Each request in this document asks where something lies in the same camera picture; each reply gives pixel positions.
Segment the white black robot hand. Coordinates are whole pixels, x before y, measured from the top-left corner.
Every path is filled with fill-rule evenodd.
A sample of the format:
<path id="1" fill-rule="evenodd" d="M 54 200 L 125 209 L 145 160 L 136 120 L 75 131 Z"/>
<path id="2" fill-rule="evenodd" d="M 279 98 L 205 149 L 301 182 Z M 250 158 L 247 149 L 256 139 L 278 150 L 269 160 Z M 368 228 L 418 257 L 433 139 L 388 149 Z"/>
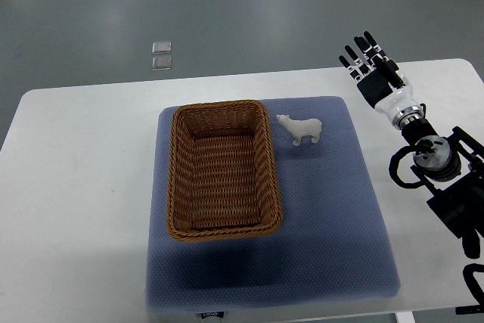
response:
<path id="1" fill-rule="evenodd" d="M 356 36 L 354 42 L 365 61 L 351 46 L 346 45 L 344 48 L 358 69 L 344 56 L 340 55 L 338 59 L 357 82 L 356 86 L 367 103 L 388 118 L 402 118 L 409 110 L 414 110 L 412 87 L 397 73 L 399 68 L 395 61 L 386 59 L 385 51 L 374 37 L 368 31 L 364 31 L 364 37 Z M 377 54 L 381 57 L 374 61 Z"/>

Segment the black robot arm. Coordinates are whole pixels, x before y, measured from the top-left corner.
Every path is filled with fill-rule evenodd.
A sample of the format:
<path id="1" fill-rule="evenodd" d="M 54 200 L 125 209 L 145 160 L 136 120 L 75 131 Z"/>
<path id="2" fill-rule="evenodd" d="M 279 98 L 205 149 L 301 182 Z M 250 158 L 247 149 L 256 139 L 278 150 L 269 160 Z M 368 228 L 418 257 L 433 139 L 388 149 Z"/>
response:
<path id="1" fill-rule="evenodd" d="M 427 106 L 413 99 L 413 88 L 398 64 L 365 32 L 347 45 L 340 63 L 355 80 L 366 102 L 386 115 L 406 140 L 389 162 L 389 176 L 401 188 L 426 187 L 427 201 L 445 227 L 461 240 L 472 263 L 463 268 L 464 282 L 476 301 L 460 306 L 458 315 L 483 311 L 483 288 L 476 275 L 483 272 L 483 146 L 456 126 L 443 137 L 427 119 Z"/>

